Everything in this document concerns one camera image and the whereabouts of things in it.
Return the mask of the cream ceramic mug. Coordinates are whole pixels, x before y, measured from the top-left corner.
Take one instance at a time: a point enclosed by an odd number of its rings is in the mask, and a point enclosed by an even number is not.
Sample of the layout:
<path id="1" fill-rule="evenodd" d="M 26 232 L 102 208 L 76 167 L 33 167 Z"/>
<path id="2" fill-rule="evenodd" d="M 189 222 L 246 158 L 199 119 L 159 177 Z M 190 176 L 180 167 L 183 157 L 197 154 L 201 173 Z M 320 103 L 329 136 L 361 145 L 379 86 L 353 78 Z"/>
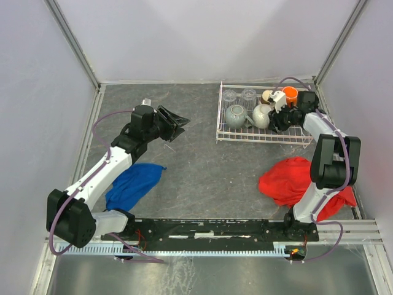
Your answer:
<path id="1" fill-rule="evenodd" d="M 266 129 L 269 126 L 269 112 L 272 111 L 270 105 L 267 104 L 259 104 L 257 105 L 252 112 L 252 120 L 254 125 L 260 129 Z"/>

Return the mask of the steel tin cup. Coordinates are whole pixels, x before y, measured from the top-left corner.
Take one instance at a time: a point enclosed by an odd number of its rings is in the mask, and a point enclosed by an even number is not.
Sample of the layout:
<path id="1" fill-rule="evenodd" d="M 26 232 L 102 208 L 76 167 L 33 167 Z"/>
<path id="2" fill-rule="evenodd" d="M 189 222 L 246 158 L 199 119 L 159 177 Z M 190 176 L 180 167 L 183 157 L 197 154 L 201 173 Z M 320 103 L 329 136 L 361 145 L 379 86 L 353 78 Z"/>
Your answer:
<path id="1" fill-rule="evenodd" d="M 272 90 L 264 90 L 261 94 L 261 99 L 259 101 L 260 104 L 271 104 L 270 95 L 272 94 Z"/>

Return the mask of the orange enamel mug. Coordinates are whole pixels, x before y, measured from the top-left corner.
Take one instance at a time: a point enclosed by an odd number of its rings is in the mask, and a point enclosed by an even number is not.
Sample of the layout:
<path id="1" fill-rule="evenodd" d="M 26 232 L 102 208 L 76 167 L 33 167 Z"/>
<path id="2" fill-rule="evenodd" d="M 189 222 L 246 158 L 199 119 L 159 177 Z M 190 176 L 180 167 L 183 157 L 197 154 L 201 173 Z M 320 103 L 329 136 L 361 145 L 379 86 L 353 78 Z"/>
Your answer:
<path id="1" fill-rule="evenodd" d="M 286 103 L 292 108 L 297 105 L 298 101 L 298 90 L 295 87 L 287 86 L 282 89 L 286 95 Z"/>

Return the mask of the white wire dish rack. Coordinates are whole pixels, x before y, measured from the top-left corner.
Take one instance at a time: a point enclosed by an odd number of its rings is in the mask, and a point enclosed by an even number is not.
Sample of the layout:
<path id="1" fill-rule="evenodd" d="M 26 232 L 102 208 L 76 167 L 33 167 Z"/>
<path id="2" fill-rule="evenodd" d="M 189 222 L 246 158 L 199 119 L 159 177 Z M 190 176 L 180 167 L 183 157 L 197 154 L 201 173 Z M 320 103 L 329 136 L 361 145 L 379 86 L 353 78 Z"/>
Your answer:
<path id="1" fill-rule="evenodd" d="M 257 92 L 257 103 L 261 99 L 261 94 L 264 90 L 272 90 L 274 84 L 227 84 L 220 83 L 219 87 L 219 102 L 217 110 L 216 123 L 216 142 L 219 141 L 236 141 L 248 143 L 274 143 L 274 144 L 289 144 L 301 145 L 304 148 L 309 146 L 313 141 L 313 137 L 299 126 L 290 127 L 288 130 L 280 133 L 272 132 L 268 129 L 260 129 L 255 126 L 251 128 L 232 129 L 225 123 L 225 110 L 222 107 L 222 92 L 226 89 L 233 89 L 237 93 L 237 103 L 240 104 L 241 92 L 243 89 L 254 89 Z"/>

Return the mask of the clear plastic cup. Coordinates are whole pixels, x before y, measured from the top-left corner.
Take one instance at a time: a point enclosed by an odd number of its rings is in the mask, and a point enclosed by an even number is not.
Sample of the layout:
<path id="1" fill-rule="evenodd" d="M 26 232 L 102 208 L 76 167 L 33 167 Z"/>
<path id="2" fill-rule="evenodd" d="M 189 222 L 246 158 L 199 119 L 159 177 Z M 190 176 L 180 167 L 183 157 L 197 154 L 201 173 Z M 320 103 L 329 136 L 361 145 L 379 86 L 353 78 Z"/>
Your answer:
<path id="1" fill-rule="evenodd" d="M 240 103 L 247 110 L 252 110 L 255 108 L 257 103 L 257 92 L 253 88 L 244 88 L 241 92 Z"/>
<path id="2" fill-rule="evenodd" d="M 226 89 L 222 92 L 222 107 L 228 107 L 237 103 L 237 93 L 233 89 Z"/>

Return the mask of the grey-green glazed mug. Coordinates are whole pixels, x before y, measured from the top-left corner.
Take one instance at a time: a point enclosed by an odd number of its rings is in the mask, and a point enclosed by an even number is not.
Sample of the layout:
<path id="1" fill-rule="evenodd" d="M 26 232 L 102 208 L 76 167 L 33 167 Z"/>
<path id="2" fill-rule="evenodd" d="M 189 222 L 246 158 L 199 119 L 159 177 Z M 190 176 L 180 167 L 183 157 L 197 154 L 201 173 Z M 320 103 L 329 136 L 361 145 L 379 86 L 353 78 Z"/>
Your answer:
<path id="1" fill-rule="evenodd" d="M 251 128 L 254 125 L 247 109 L 239 104 L 231 105 L 225 110 L 225 123 L 232 129 Z"/>

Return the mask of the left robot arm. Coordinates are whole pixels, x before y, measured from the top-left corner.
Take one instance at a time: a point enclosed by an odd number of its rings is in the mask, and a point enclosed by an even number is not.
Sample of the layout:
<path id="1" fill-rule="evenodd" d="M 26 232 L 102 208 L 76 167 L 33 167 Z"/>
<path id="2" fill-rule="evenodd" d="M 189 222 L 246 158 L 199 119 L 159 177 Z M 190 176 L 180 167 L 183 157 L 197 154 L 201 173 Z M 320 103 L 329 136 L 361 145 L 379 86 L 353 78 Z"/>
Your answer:
<path id="1" fill-rule="evenodd" d="M 54 237 L 83 248 L 95 236 L 129 228 L 134 217 L 128 210 L 92 213 L 92 208 L 109 185 L 147 151 L 150 142 L 158 138 L 172 142 L 189 122 L 163 106 L 153 108 L 143 103 L 131 110 L 130 121 L 112 143 L 104 143 L 106 153 L 95 166 L 65 190 L 49 193 L 46 229 L 50 248 L 54 249 Z"/>

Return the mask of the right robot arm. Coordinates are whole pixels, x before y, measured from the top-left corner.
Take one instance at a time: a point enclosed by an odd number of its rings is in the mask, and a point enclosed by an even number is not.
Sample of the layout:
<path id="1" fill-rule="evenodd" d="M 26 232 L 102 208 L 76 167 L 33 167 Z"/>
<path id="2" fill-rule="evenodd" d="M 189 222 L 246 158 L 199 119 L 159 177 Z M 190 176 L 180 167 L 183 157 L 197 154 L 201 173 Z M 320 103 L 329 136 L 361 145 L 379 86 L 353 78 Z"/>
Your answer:
<path id="1" fill-rule="evenodd" d="M 300 241 L 306 237 L 317 241 L 319 213 L 334 196 L 357 180 L 361 141 L 331 123 L 319 109 L 319 98 L 313 91 L 299 92 L 295 106 L 287 104 L 282 90 L 273 90 L 268 100 L 273 106 L 268 114 L 269 130 L 278 133 L 300 126 L 317 145 L 309 171 L 311 183 L 305 194 L 282 222 L 269 223 L 267 228 L 282 240 Z"/>

